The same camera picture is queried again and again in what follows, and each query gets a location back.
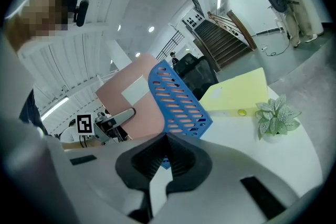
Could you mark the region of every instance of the yellow object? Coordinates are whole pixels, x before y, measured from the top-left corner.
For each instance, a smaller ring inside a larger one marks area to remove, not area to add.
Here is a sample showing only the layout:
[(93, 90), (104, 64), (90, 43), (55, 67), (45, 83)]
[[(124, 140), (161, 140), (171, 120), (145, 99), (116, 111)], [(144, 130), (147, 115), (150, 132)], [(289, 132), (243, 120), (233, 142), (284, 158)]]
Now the yellow object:
[(268, 101), (263, 68), (212, 85), (199, 101), (214, 116), (255, 116), (256, 103)]

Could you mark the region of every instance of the green leaf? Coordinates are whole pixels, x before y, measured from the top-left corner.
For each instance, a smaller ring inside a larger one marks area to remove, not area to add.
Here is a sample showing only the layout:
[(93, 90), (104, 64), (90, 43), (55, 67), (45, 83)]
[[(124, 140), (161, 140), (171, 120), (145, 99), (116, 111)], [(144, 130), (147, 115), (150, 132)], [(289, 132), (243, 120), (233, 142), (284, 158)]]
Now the green leaf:
[(281, 121), (279, 121), (279, 130), (278, 130), (278, 133), (279, 133), (279, 134), (287, 134), (287, 127), (286, 127), (286, 125), (285, 125), (283, 122), (281, 122)]
[(269, 130), (269, 128), (266, 130), (265, 134), (271, 134), (271, 131)]
[(259, 129), (260, 129), (260, 133), (261, 134), (264, 134), (266, 131), (267, 131), (267, 129), (269, 128), (269, 121), (267, 121), (267, 122), (262, 122), (261, 124), (260, 124), (260, 126), (259, 126)]
[(280, 121), (278, 120), (278, 118), (271, 119), (269, 124), (269, 130), (271, 131), (272, 135), (275, 135), (278, 132), (279, 125)]
[(270, 121), (274, 115), (271, 111), (263, 111), (263, 117)]
[(286, 104), (284, 104), (278, 112), (278, 119), (279, 121), (286, 123), (286, 121), (288, 120), (289, 114), (288, 114), (288, 106)]
[(299, 115), (301, 115), (301, 113), (302, 112), (300, 112), (300, 111), (293, 111), (293, 110), (291, 110), (289, 112), (289, 117), (292, 118), (292, 119), (294, 119), (294, 118), (297, 118)]
[(275, 103), (275, 100), (274, 99), (272, 99), (272, 98), (270, 98), (270, 99), (268, 99), (268, 102), (267, 102), (272, 108), (274, 108), (274, 103)]
[(261, 134), (260, 129), (258, 128), (258, 138), (259, 138), (259, 140), (261, 140), (262, 137), (263, 137), (263, 135)]
[(273, 108), (268, 103), (256, 103), (258, 109), (263, 111), (273, 111)]
[(274, 103), (275, 111), (280, 109), (285, 102), (286, 102), (286, 95), (283, 94), (283, 95), (279, 96), (279, 98), (277, 100), (275, 100), (275, 103)]
[(256, 111), (256, 118), (259, 119), (259, 120), (262, 118), (262, 111), (261, 110)]
[(267, 122), (267, 121), (269, 121), (269, 120), (266, 119), (266, 118), (261, 118), (261, 119), (258, 121), (258, 123), (263, 123), (263, 122)]
[(287, 131), (294, 131), (300, 126), (300, 122), (297, 120), (292, 120), (291, 122), (286, 123)]

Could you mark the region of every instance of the white table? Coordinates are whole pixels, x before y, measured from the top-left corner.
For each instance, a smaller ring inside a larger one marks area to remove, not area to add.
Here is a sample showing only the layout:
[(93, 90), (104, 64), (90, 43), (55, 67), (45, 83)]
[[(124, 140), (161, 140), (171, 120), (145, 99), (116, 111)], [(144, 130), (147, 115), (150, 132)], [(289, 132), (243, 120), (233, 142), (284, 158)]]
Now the white table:
[[(268, 95), (273, 99), (278, 98), (270, 87)], [(201, 139), (247, 154), (282, 178), (299, 197), (322, 184), (322, 170), (318, 156), (302, 125), (289, 132), (279, 143), (270, 144), (258, 139), (256, 118), (212, 117), (212, 120), (212, 125)], [(151, 181), (154, 214), (165, 203), (165, 186), (171, 180), (171, 169), (165, 170), (160, 167)]]

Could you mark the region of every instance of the black chair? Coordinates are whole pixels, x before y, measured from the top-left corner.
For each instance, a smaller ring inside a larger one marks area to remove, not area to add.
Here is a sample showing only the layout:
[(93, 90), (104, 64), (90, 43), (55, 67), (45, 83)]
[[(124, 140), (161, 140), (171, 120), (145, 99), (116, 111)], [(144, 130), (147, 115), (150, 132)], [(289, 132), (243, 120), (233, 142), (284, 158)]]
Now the black chair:
[(210, 86), (218, 83), (216, 73), (205, 56), (197, 59), (187, 54), (174, 66), (174, 70), (197, 100), (203, 97)]

